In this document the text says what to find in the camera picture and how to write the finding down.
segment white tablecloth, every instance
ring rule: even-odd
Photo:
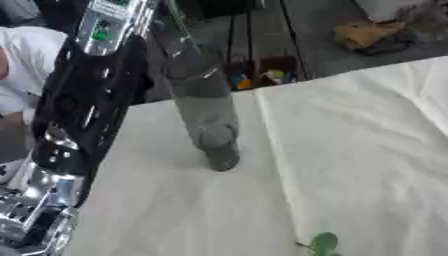
[[[256,100],[236,95],[242,161],[206,168],[172,102],[130,110],[68,256],[297,256]]]
[[[447,74],[443,57],[259,91],[299,240],[448,255]]]
[[[448,58],[235,96],[237,170],[205,168],[172,102],[131,109],[67,255],[446,255]]]

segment robotic hand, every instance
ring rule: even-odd
[[[0,190],[0,255],[63,253],[147,72],[147,35],[162,3],[169,11],[158,0],[89,3],[47,80],[32,125],[35,147]]]

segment green leaf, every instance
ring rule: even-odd
[[[310,248],[315,252],[315,256],[338,256],[334,255],[337,246],[338,237],[335,234],[322,233],[313,239]]]

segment plant sprig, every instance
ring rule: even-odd
[[[338,237],[333,233],[322,233],[314,237],[310,245],[297,242],[300,247],[307,248],[310,256],[342,256],[336,252]]]

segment water bottle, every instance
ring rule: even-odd
[[[163,73],[193,144],[212,169],[230,170],[240,160],[238,119],[219,55],[188,38],[174,48]]]

